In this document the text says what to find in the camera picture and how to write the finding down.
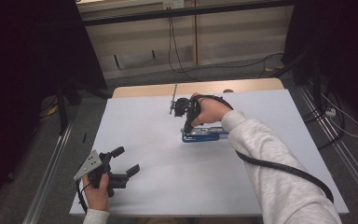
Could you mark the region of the person's left hand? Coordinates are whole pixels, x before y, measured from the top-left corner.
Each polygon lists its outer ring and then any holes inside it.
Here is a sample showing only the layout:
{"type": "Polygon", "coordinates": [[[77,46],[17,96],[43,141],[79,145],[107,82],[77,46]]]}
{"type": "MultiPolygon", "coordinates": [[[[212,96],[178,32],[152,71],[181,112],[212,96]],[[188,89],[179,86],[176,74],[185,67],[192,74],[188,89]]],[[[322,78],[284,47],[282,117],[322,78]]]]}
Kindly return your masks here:
{"type": "Polygon", "coordinates": [[[109,199],[107,193],[107,186],[109,183],[108,174],[102,175],[99,187],[97,189],[95,189],[91,185],[90,180],[86,175],[82,177],[82,182],[84,185],[84,192],[89,205],[89,209],[108,212],[109,211],[109,199]]]}

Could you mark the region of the black metal stand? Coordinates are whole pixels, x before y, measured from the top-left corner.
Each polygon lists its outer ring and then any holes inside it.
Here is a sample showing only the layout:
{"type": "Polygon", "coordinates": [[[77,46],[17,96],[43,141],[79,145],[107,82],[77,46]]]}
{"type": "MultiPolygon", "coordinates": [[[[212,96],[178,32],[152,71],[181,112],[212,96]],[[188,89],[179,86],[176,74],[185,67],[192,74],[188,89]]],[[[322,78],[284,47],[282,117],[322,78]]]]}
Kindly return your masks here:
{"type": "Polygon", "coordinates": [[[311,83],[313,103],[316,107],[316,111],[323,113],[322,76],[319,61],[314,53],[310,49],[303,50],[295,59],[286,64],[283,69],[275,72],[272,77],[279,78],[289,71],[292,72],[296,85],[311,83]]]}
{"type": "Polygon", "coordinates": [[[68,102],[70,105],[80,105],[82,99],[78,93],[79,90],[83,90],[104,100],[112,97],[112,92],[109,90],[95,89],[74,79],[59,81],[56,88],[56,97],[61,124],[60,135],[63,135],[65,130],[69,127],[65,102],[68,102]]]}

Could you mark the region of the black curtain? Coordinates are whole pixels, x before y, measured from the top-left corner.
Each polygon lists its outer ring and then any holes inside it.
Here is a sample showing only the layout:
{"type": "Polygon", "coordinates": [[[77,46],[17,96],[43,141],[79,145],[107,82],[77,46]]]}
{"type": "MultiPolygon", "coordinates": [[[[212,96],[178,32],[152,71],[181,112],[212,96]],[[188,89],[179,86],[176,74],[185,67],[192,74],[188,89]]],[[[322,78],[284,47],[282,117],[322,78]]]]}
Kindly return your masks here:
{"type": "Polygon", "coordinates": [[[358,0],[297,0],[282,62],[307,50],[331,88],[358,113],[358,0]]]}
{"type": "Polygon", "coordinates": [[[42,100],[106,84],[76,0],[0,0],[0,188],[24,154],[42,100]]]}

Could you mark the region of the wooden table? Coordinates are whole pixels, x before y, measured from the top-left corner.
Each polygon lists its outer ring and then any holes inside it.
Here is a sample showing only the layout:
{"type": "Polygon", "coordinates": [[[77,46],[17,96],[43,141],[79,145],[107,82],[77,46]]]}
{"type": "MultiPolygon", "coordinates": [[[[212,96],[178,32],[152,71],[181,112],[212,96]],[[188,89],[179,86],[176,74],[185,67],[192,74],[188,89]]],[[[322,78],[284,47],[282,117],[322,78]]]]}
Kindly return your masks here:
{"type": "Polygon", "coordinates": [[[179,84],[160,84],[145,86],[119,87],[113,92],[113,98],[165,96],[177,94],[220,93],[225,90],[234,92],[283,90],[278,78],[255,78],[223,81],[205,81],[179,84]]]}

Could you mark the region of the aluminium floor rail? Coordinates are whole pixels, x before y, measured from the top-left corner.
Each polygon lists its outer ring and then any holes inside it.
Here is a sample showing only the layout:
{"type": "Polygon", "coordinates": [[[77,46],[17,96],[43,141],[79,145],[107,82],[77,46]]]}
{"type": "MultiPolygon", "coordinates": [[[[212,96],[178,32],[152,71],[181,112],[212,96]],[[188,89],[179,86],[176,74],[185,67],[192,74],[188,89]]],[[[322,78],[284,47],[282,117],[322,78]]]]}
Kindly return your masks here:
{"type": "Polygon", "coordinates": [[[62,158],[62,153],[65,150],[67,141],[72,131],[73,122],[70,121],[59,135],[58,142],[53,150],[53,154],[49,160],[48,167],[43,174],[42,180],[37,188],[37,191],[32,199],[31,205],[25,215],[22,224],[37,224],[38,219],[42,213],[48,193],[56,175],[59,163],[62,158]]]}
{"type": "MultiPolygon", "coordinates": [[[[299,89],[300,94],[304,98],[307,106],[311,110],[315,110],[316,106],[312,102],[313,97],[308,90],[299,89]]],[[[350,174],[354,178],[356,184],[358,185],[358,161],[353,157],[347,145],[342,141],[342,139],[338,139],[338,131],[334,128],[334,124],[325,115],[317,112],[316,110],[313,112],[316,120],[318,121],[319,126],[324,130],[327,138],[332,142],[331,146],[336,150],[338,156],[344,162],[345,166],[349,170],[350,174]]]]}

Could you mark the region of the white table mat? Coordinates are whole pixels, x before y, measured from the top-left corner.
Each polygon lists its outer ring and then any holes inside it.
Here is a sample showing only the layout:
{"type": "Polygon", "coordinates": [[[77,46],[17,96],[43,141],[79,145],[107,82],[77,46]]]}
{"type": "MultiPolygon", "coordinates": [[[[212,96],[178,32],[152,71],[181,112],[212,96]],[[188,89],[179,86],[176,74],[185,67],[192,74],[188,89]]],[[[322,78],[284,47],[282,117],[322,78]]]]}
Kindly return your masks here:
{"type": "MultiPolygon", "coordinates": [[[[249,119],[260,119],[290,147],[311,175],[334,195],[340,214],[348,211],[319,150],[287,90],[224,94],[249,119]]],[[[228,140],[185,143],[184,119],[170,114],[170,97],[108,100],[93,143],[98,152],[124,147],[111,161],[115,173],[134,165],[138,174],[111,201],[114,216],[244,216],[261,213],[243,161],[228,140]]]]}

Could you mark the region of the white wall socket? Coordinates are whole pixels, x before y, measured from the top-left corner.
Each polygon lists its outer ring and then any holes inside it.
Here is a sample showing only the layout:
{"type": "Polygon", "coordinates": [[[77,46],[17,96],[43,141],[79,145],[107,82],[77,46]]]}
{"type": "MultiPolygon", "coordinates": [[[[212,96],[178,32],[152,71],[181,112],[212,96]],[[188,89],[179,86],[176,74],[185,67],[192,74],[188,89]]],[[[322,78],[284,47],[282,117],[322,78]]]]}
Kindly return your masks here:
{"type": "Polygon", "coordinates": [[[185,0],[164,0],[162,2],[164,9],[178,9],[185,7],[185,0]]]}

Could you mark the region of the person's right hand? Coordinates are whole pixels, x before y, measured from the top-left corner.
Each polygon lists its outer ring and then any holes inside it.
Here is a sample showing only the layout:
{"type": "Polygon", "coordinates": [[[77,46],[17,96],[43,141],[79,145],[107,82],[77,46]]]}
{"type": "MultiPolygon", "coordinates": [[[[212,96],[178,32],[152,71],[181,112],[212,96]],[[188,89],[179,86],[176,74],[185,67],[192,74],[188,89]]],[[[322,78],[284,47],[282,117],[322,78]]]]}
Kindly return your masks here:
{"type": "Polygon", "coordinates": [[[225,114],[231,111],[231,108],[215,99],[200,97],[197,101],[200,104],[200,114],[191,122],[193,127],[221,121],[225,114]]]}

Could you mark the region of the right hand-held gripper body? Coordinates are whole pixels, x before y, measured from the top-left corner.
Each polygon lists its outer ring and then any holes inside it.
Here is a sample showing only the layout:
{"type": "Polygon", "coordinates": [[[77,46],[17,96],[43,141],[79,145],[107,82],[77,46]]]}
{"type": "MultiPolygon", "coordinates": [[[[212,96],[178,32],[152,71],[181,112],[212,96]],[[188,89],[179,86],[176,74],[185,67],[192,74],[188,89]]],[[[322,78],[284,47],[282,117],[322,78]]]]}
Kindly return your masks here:
{"type": "Polygon", "coordinates": [[[175,117],[186,116],[185,125],[190,125],[200,114],[200,104],[196,97],[176,99],[177,87],[178,85],[175,84],[170,105],[170,115],[174,115],[175,117]]]}

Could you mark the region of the blue and silver stapler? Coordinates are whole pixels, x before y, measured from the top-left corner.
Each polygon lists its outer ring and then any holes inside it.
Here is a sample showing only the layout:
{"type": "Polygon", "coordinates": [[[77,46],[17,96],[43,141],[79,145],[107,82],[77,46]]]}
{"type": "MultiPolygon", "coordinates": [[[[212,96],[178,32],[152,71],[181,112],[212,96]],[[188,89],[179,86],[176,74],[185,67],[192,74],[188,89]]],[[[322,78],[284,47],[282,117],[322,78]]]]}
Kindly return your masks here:
{"type": "Polygon", "coordinates": [[[193,128],[192,130],[181,130],[184,143],[209,142],[227,139],[228,132],[222,127],[193,128]]]}

